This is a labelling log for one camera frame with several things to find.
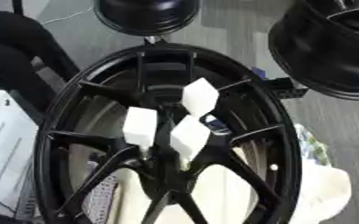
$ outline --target black car rim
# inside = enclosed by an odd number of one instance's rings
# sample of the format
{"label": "black car rim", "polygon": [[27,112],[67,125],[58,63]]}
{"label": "black car rim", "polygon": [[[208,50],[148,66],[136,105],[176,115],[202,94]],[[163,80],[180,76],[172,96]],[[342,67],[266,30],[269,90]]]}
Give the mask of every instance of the black car rim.
{"label": "black car rim", "polygon": [[[166,134],[185,115],[179,105],[181,88],[200,77],[219,89],[220,99],[210,114],[227,126],[229,134],[213,134],[189,170],[181,171]],[[121,135],[78,132],[85,111],[102,98],[123,108],[158,110],[160,125],[150,157],[142,157]],[[99,165],[76,189],[69,172],[73,144],[95,148],[102,155]],[[231,150],[243,144],[265,147],[263,178]],[[40,126],[34,169],[39,208],[48,223],[92,223],[82,209],[83,200],[120,168],[136,172],[151,199],[142,223],[154,223],[171,204],[180,205],[194,223],[208,223],[190,193],[210,165],[233,171],[257,193],[258,202],[244,223],[287,223],[299,196],[300,161],[288,114],[255,74],[217,52],[162,43],[114,53],[72,79]]]}
{"label": "black car rim", "polygon": [[304,85],[359,100],[358,2],[297,1],[270,32],[272,56]]}

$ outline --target black wheel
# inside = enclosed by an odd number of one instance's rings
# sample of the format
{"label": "black wheel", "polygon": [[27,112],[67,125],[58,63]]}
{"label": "black wheel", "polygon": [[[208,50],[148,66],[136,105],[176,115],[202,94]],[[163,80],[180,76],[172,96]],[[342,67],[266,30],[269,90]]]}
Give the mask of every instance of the black wheel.
{"label": "black wheel", "polygon": [[[201,119],[214,134],[183,171],[167,133],[186,114],[179,104],[182,87],[200,77],[221,96],[215,110]],[[158,111],[158,134],[148,158],[123,140],[121,127],[129,106]],[[91,161],[96,166],[88,172]],[[292,122],[255,74],[217,52],[167,43],[114,53],[71,80],[40,126],[34,163],[43,216],[48,223],[67,224],[94,223],[84,206],[86,198],[123,168],[132,170],[151,200],[141,223],[155,223],[165,207],[180,207],[194,223],[208,223],[193,193],[213,165],[252,188],[250,202],[241,208],[241,223],[287,223],[301,174]],[[120,185],[127,183],[128,176],[117,177]],[[136,219],[137,209],[132,212]]]}
{"label": "black wheel", "polygon": [[270,49],[293,79],[359,100],[359,1],[296,1],[273,26]]}

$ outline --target white wire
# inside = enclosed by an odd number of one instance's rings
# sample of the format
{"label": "white wire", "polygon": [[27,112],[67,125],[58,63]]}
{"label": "white wire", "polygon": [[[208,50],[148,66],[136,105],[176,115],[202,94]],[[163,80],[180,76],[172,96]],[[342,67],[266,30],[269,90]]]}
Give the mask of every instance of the white wire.
{"label": "white wire", "polygon": [[50,23],[59,22],[59,21],[63,21],[63,20],[68,20],[68,19],[70,19],[70,18],[74,18],[74,17],[77,17],[77,16],[79,16],[79,15],[81,15],[81,14],[83,14],[83,13],[86,13],[86,12],[88,12],[88,11],[91,11],[92,9],[94,9],[93,6],[89,7],[87,10],[83,10],[83,11],[76,12],[76,13],[74,13],[73,15],[70,15],[69,17],[61,17],[61,18],[55,18],[55,19],[53,19],[53,20],[49,20],[49,21],[47,21],[47,22],[44,22],[43,25],[48,25],[48,24],[50,24]]}

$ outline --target floor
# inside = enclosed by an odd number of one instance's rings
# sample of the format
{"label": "floor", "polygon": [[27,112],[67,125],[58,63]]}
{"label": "floor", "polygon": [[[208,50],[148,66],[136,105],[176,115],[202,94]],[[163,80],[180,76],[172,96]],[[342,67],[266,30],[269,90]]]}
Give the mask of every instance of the floor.
{"label": "floor", "polygon": [[[204,0],[201,14],[192,25],[169,39],[225,53],[246,66],[263,68],[270,77],[284,76],[266,50],[266,33],[290,4],[290,0]],[[39,21],[65,18],[91,6],[91,0],[51,0]],[[83,68],[142,41],[105,27],[92,10],[48,23],[46,28]],[[359,224],[359,101],[336,100],[310,91],[305,98],[285,101],[285,105],[295,122],[308,127],[329,146],[334,165],[351,177],[352,200],[341,214],[324,223]]]}

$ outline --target white box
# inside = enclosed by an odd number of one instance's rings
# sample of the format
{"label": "white box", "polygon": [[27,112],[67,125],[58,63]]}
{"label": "white box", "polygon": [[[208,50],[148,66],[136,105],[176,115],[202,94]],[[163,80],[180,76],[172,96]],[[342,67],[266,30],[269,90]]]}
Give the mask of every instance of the white box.
{"label": "white box", "polygon": [[187,115],[170,133],[170,145],[182,158],[193,160],[207,144],[211,130]]}
{"label": "white box", "polygon": [[128,108],[123,135],[128,144],[136,144],[144,151],[153,146],[158,126],[158,112],[147,108]]}
{"label": "white box", "polygon": [[182,105],[192,116],[202,117],[215,108],[218,98],[219,91],[201,78],[184,87]]}

